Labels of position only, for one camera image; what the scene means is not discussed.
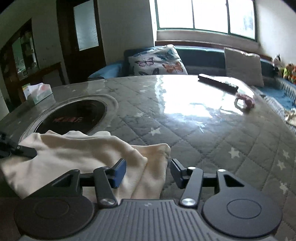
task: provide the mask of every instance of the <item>plush toy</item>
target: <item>plush toy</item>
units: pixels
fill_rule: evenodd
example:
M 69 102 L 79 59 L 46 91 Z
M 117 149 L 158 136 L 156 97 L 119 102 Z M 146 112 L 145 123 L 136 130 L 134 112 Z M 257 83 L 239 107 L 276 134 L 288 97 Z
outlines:
M 283 74 L 283 78 L 286 80 L 291 81 L 292 78 L 292 71 L 294 69 L 294 65 L 293 64 L 287 64 L 284 68 L 284 74 Z
M 274 66 L 280 67 L 281 66 L 281 56 L 278 54 L 272 59 Z
M 294 84 L 296 84 L 296 66 L 292 70 L 291 82 L 294 83 Z
M 283 78 L 283 76 L 284 76 L 284 70 L 285 70 L 285 68 L 283 68 L 283 67 L 281 67 L 281 68 L 279 68 L 279 76 L 281 77 L 281 78 Z
M 283 77 L 283 74 L 281 74 L 281 71 L 279 70 L 279 67 L 282 67 L 281 65 L 281 56 L 278 54 L 272 59 L 273 66 L 274 66 L 274 72 L 279 75 L 280 77 Z

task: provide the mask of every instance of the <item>door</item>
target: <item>door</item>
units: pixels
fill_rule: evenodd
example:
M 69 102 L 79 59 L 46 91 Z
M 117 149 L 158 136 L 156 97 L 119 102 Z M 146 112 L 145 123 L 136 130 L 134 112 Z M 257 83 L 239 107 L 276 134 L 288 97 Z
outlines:
M 59 36 L 70 83 L 106 66 L 96 0 L 57 0 Z

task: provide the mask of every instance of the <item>butterfly print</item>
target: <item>butterfly print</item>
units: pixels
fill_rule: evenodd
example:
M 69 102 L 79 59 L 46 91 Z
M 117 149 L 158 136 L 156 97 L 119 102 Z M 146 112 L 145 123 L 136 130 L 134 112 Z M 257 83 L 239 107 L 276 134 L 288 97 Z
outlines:
M 139 74 L 140 75 L 149 75 L 147 74 L 146 72 L 142 72 L 142 71 L 139 71 Z M 156 74 L 159 74 L 159 68 L 156 68 L 152 71 L 152 74 L 151 75 L 156 75 Z
M 141 67 L 145 67 L 146 65 L 147 66 L 150 66 L 150 65 L 153 65 L 154 64 L 154 61 L 153 61 L 153 57 L 149 58 L 149 59 L 144 59 L 144 60 L 139 60 L 139 61 L 135 61 L 136 64 L 138 64 L 139 66 Z
M 177 70 L 183 72 L 180 62 L 177 62 L 176 64 L 163 64 L 163 67 L 169 74 L 173 73 L 174 71 L 177 73 Z
M 155 55 L 163 61 L 173 60 L 175 58 L 173 51 L 171 49 L 169 49 L 167 52 L 164 52 L 164 53 L 163 52 L 155 53 Z

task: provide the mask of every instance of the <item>blue blanket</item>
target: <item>blue blanket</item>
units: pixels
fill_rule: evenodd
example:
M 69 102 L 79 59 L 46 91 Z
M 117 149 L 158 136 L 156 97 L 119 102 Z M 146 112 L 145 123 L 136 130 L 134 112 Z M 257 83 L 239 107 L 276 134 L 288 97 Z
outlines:
M 265 86 L 263 88 L 257 87 L 264 94 L 274 97 L 284 108 L 290 110 L 296 108 L 295 100 L 290 99 L 285 90 L 277 89 L 271 86 Z

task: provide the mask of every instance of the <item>beige towel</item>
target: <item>beige towel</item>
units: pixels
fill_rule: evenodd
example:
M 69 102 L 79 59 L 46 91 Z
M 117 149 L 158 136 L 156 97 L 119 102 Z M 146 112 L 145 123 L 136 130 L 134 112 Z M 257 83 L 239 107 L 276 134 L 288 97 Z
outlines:
M 12 156 L 1 163 L 11 188 L 25 198 L 71 169 L 81 173 L 98 167 L 112 167 L 120 158 L 127 161 L 127 170 L 118 189 L 121 199 L 158 199 L 165 181 L 170 147 L 167 144 L 134 146 L 100 131 L 87 136 L 79 131 L 59 135 L 33 133 L 20 145 L 35 148 L 37 156 L 31 160 Z M 96 202 L 93 187 L 83 188 L 83 195 Z

